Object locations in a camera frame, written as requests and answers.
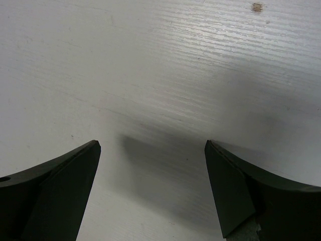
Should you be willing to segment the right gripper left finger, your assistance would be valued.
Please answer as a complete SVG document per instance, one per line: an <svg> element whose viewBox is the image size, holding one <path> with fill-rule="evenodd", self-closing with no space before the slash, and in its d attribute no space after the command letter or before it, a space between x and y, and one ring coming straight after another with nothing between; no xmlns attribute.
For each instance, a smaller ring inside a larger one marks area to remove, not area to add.
<svg viewBox="0 0 321 241"><path fill-rule="evenodd" d="M100 154L92 140L1 177L1 240L76 240Z"/></svg>

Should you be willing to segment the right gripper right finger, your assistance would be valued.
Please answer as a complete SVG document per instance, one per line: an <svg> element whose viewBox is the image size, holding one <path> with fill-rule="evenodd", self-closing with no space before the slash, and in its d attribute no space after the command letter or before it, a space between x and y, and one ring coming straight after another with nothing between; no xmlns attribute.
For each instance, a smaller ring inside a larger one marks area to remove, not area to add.
<svg viewBox="0 0 321 241"><path fill-rule="evenodd" d="M213 141L205 157L223 238L320 240L320 188L275 175Z"/></svg>

